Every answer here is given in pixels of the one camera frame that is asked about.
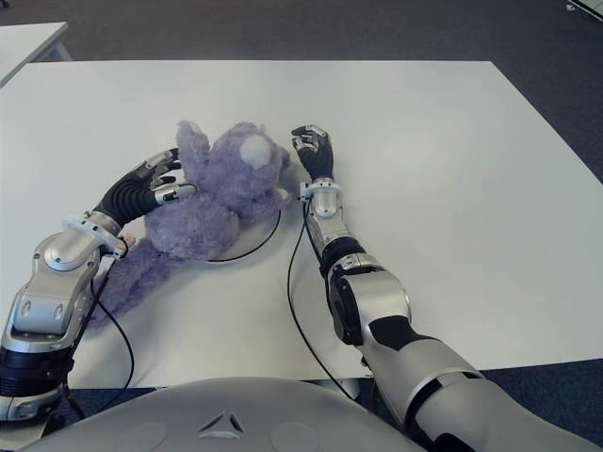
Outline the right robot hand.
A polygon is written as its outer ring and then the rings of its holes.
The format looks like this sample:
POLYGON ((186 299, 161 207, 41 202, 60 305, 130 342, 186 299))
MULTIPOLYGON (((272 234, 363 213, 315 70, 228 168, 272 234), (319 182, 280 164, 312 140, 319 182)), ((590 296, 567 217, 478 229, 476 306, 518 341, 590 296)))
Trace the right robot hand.
POLYGON ((333 179, 334 153, 329 134, 310 124, 291 131, 292 144, 312 180, 333 179))

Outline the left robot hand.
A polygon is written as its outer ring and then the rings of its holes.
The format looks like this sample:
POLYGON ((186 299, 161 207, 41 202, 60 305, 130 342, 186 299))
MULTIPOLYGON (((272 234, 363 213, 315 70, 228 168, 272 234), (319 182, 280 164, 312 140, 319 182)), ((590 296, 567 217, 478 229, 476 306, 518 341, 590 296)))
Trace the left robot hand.
POLYGON ((196 186, 177 183, 176 178, 169 175, 181 168, 177 148, 157 153, 118 180, 93 211, 112 218, 123 227, 159 206, 186 199, 196 193, 196 186))

